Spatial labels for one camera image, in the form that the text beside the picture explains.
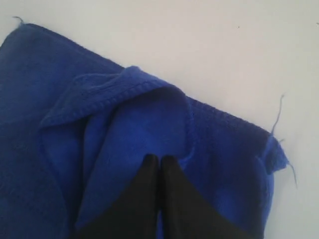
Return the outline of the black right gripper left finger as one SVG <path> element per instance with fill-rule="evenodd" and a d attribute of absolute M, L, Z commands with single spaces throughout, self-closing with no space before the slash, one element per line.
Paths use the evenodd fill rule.
<path fill-rule="evenodd" d="M 147 154 L 109 209 L 77 232 L 78 239 L 155 239 L 159 160 Z"/>

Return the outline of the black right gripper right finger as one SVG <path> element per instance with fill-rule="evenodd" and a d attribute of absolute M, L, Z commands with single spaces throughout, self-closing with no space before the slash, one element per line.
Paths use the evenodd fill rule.
<path fill-rule="evenodd" d="M 173 156 L 161 160 L 162 224 L 165 239 L 250 239 L 221 216 L 187 179 Z"/>

